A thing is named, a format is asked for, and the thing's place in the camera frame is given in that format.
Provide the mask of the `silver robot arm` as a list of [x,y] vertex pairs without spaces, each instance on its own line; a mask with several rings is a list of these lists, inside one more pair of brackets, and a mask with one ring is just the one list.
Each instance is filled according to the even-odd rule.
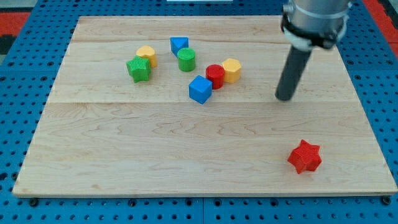
[[352,0],[288,0],[282,6],[282,32],[302,52],[331,49],[346,34],[352,5]]

